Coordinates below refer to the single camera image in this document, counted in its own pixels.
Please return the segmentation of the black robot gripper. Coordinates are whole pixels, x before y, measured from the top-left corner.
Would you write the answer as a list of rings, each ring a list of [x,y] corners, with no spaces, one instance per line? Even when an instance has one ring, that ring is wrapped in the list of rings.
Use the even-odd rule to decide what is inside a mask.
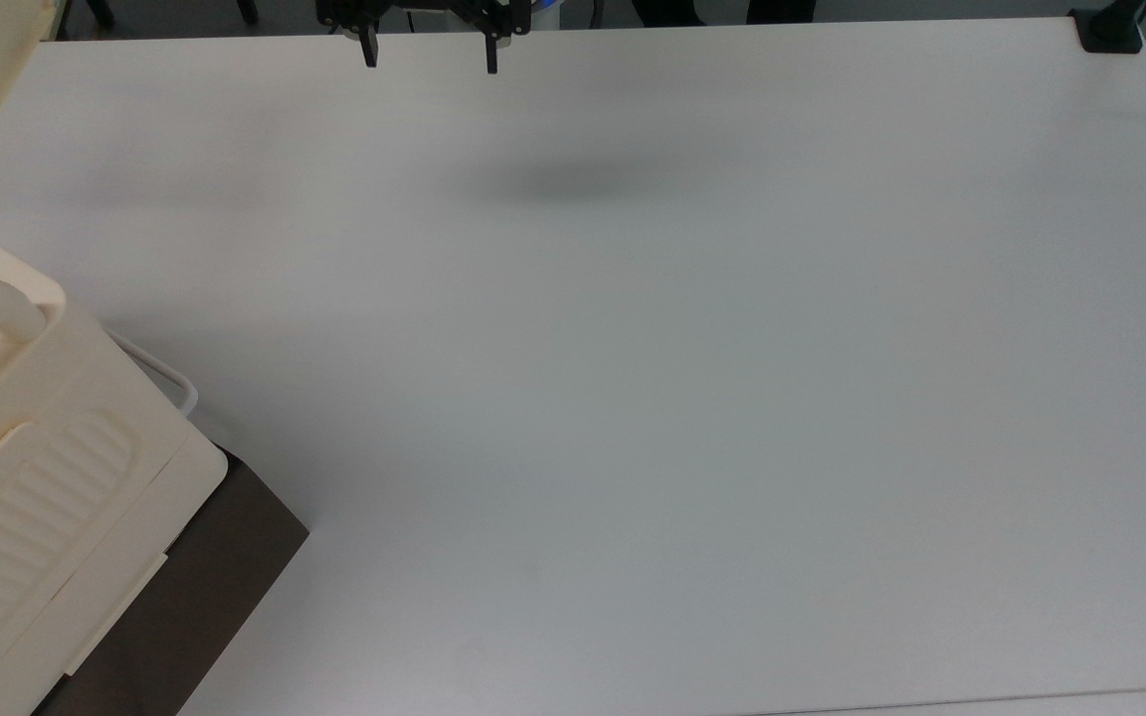
[[[364,65],[377,68],[377,27],[394,9],[400,11],[449,13],[452,17],[482,32],[486,72],[497,73],[500,38],[527,36],[533,27],[532,1],[317,1],[317,24],[338,32],[360,36]]]

